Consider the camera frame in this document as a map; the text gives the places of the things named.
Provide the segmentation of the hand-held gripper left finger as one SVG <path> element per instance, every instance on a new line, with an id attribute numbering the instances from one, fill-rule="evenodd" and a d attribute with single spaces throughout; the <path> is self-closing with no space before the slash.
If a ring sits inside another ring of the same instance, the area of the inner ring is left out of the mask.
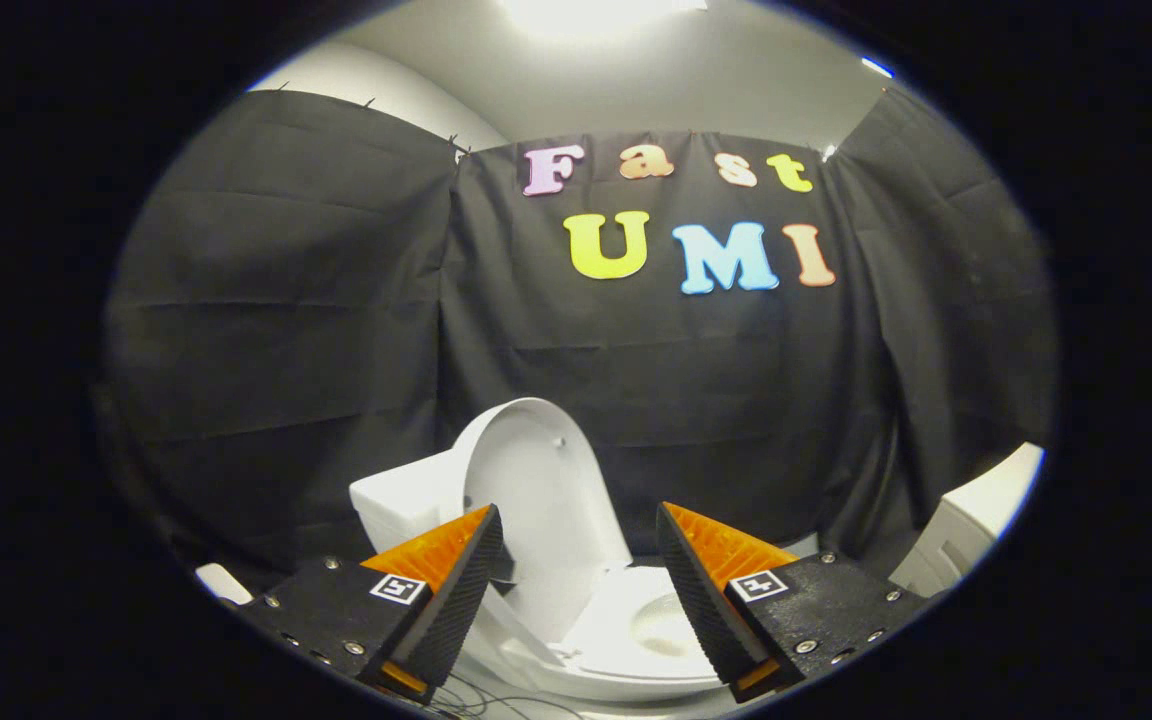
<path id="1" fill-rule="evenodd" d="M 311 664 L 429 705 L 465 646 L 503 547 L 500 511 L 488 503 L 364 561 L 306 566 L 236 612 Z"/>

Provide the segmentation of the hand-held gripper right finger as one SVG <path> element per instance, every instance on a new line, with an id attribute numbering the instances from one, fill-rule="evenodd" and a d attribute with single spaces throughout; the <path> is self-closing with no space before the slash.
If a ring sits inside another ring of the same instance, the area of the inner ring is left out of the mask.
<path id="1" fill-rule="evenodd" d="M 658 503 L 655 537 L 687 623 L 737 703 L 850 664 L 929 605 L 841 553 L 799 558 L 677 503 Z"/>

